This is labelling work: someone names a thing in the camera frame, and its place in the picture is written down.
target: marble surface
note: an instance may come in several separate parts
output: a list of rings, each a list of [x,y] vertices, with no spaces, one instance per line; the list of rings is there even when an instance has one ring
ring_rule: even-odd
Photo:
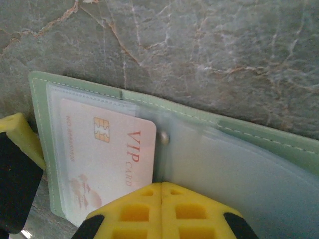
[[[0,117],[34,124],[39,70],[319,139],[318,14],[317,0],[0,0]],[[70,238],[47,193],[26,226]]]

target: black rubber pad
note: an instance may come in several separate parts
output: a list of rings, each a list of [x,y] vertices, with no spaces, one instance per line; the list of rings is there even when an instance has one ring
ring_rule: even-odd
[[[93,239],[103,220],[103,215],[96,215],[85,220],[75,232],[72,239]]]
[[[258,239],[255,232],[242,217],[233,213],[225,213],[224,217],[237,239]]]
[[[0,230],[19,233],[26,222],[43,170],[0,133]]]

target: white stitching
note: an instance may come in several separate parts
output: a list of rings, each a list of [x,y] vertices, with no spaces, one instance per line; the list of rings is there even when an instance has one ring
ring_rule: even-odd
[[[33,78],[33,79],[35,79],[35,80],[41,80],[41,81],[46,81],[46,82],[51,82],[51,83],[55,83],[55,84],[58,84],[58,85],[68,86],[68,87],[71,87],[71,88],[76,88],[76,89],[79,89],[79,90],[83,90],[83,91],[87,91],[87,92],[99,94],[99,95],[102,95],[102,96],[112,97],[112,98],[116,98],[116,99],[125,99],[125,100],[130,100],[130,101],[142,102],[142,103],[145,103],[145,104],[149,104],[149,105],[161,107],[161,108],[163,108],[163,109],[165,109],[165,110],[168,110],[168,111],[171,111],[171,112],[174,112],[174,113],[183,115],[183,116],[187,116],[187,117],[190,117],[190,118],[195,118],[195,119],[197,119],[197,120],[201,120],[201,121],[208,122],[208,123],[214,123],[213,121],[201,119],[201,118],[196,117],[196,116],[192,116],[192,115],[185,114],[185,113],[183,113],[183,112],[175,111],[175,110],[172,110],[172,109],[167,108],[167,107],[165,107],[165,106],[158,105],[158,104],[154,104],[154,103],[152,103],[152,102],[147,102],[147,101],[142,101],[142,100],[137,100],[137,99],[131,99],[131,98],[126,98],[126,97],[115,97],[115,96],[111,96],[111,95],[99,93],[99,92],[96,92],[96,91],[90,91],[90,90],[86,90],[86,89],[83,89],[83,88],[66,85],[66,84],[63,84],[63,83],[60,83],[60,82],[54,82],[54,81],[49,81],[49,80],[40,79],[40,78]],[[262,140],[265,140],[265,141],[268,141],[268,142],[272,142],[272,143],[276,143],[276,144],[281,144],[281,145],[283,145],[283,146],[291,147],[291,148],[294,148],[294,149],[297,149],[297,150],[300,150],[300,151],[303,151],[303,152],[307,152],[307,153],[319,155],[319,153],[316,153],[316,152],[313,152],[313,151],[308,151],[308,150],[306,150],[306,149],[299,148],[299,147],[296,147],[296,146],[293,146],[293,145],[290,145],[290,144],[278,142],[278,141],[275,141],[275,140],[272,140],[272,139],[260,137],[260,136],[253,135],[253,134],[250,134],[250,133],[246,133],[246,132],[243,132],[243,131],[239,131],[239,130],[236,130],[236,129],[224,127],[224,126],[219,125],[219,124],[217,124],[217,126],[218,126],[219,128],[223,128],[223,129],[226,129],[226,130],[230,130],[230,131],[233,131],[233,132],[236,132],[236,133],[241,133],[241,134],[244,134],[244,135],[247,135],[247,136],[250,136],[250,137],[262,139]]]
[[[45,154],[46,154],[46,158],[49,158],[48,150],[47,150],[47,145],[46,145],[46,141],[45,141],[45,137],[44,137],[44,132],[43,132],[43,127],[42,127],[42,123],[41,123],[41,113],[40,113],[40,108],[39,108],[38,96],[37,96],[37,94],[36,94],[36,89],[35,89],[35,86],[34,86],[34,79],[36,79],[36,78],[33,78],[33,79],[31,80],[31,82],[32,82],[32,87],[33,87],[34,94],[35,94],[36,107],[37,107],[37,109],[38,109],[40,129],[41,129],[41,133],[42,133],[42,135],[43,135],[44,149],[45,149],[44,151],[45,151]],[[47,163],[47,165],[48,165],[47,167],[50,168],[50,160],[47,160],[46,163]],[[52,183],[52,182],[53,182],[52,173],[50,173],[49,175],[50,175],[50,182]],[[52,206],[53,206],[53,210],[56,211],[56,209],[55,209],[55,200],[53,200]]]

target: printed illustration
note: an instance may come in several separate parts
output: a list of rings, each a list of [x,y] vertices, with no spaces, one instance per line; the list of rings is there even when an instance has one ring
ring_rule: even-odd
[[[80,174],[78,179],[72,178],[70,184],[75,196],[75,202],[78,204],[79,209],[87,209],[89,205],[95,209],[102,206],[100,195],[90,188],[88,178],[84,174]]]

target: yellow plastic part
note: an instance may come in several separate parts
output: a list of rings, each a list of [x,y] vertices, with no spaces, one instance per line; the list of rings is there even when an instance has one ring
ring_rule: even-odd
[[[160,239],[161,183],[151,184],[121,197],[87,217],[105,218],[94,239]]]
[[[94,239],[236,239],[224,213],[241,214],[172,183],[154,183],[88,215],[105,218]]]
[[[6,132],[15,143],[42,170],[45,170],[40,140],[32,131],[22,113],[0,119],[0,133]]]

